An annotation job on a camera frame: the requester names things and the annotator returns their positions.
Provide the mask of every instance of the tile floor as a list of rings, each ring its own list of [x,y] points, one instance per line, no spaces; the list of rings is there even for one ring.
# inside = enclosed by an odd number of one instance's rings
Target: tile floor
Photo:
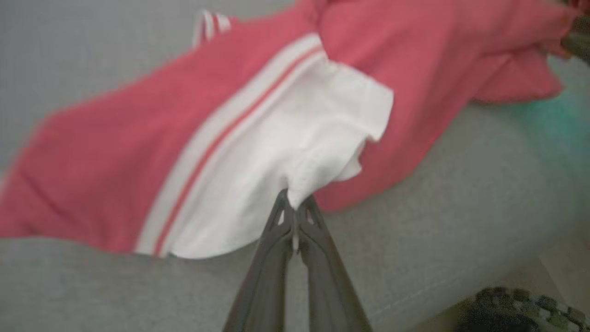
[[[590,314],[590,246],[577,234],[565,236],[519,270],[495,285],[526,288]],[[409,332],[452,332],[461,304],[423,322]]]

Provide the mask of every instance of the folded fabric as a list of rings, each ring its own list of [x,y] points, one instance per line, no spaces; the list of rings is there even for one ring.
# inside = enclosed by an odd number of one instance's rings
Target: folded fabric
[[[196,51],[49,118],[8,180],[0,236],[202,258],[255,240],[281,188],[296,205],[345,180],[316,198],[350,206],[406,177],[469,100],[559,93],[543,45],[577,15],[545,0],[206,12]]]

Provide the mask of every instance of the gray upholstery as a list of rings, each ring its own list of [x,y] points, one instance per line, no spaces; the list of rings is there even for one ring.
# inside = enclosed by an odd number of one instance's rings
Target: gray upholstery
[[[285,0],[2,0],[0,169],[48,112],[189,48],[197,10],[255,15]],[[472,105],[414,175],[327,216],[376,331],[453,305],[590,220],[590,71],[555,62],[562,97]],[[207,261],[115,256],[56,240],[0,241],[0,331],[220,331],[254,246]],[[305,331],[290,267],[288,331]]]

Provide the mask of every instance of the white fabric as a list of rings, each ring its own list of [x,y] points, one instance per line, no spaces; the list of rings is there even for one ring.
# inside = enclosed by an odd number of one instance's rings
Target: white fabric
[[[370,77],[325,56],[314,61],[211,157],[171,252],[208,258],[236,250],[258,239],[280,190],[289,188],[296,208],[358,174],[365,140],[381,138],[392,103],[392,91]]]

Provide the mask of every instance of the red garment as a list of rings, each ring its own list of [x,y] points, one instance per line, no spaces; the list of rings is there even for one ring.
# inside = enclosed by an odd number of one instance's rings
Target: red garment
[[[317,192],[323,209],[350,206],[406,177],[469,100],[559,93],[541,45],[558,42],[576,15],[545,0],[305,0],[243,22],[136,84],[50,117],[8,179],[0,236],[165,254],[169,216],[182,200],[171,197],[168,217],[155,224],[148,214],[191,136],[311,32],[330,59],[396,91],[385,136],[361,156],[363,171]]]

